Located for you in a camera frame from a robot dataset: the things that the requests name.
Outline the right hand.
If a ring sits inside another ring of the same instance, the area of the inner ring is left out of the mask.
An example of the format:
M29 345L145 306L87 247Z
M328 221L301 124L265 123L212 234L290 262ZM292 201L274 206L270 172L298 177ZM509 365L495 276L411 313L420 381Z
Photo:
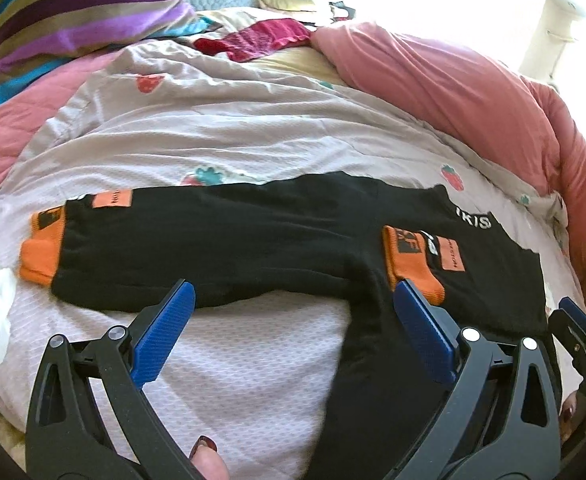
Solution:
M559 430L561 443L570 439L575 429L578 412L578 392L573 391L563 401L559 413Z

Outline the left hand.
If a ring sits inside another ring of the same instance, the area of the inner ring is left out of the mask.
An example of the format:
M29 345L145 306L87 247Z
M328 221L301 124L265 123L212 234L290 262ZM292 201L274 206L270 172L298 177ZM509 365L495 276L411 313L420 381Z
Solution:
M228 467L211 438L199 437L191 448L189 460L206 480L230 479Z

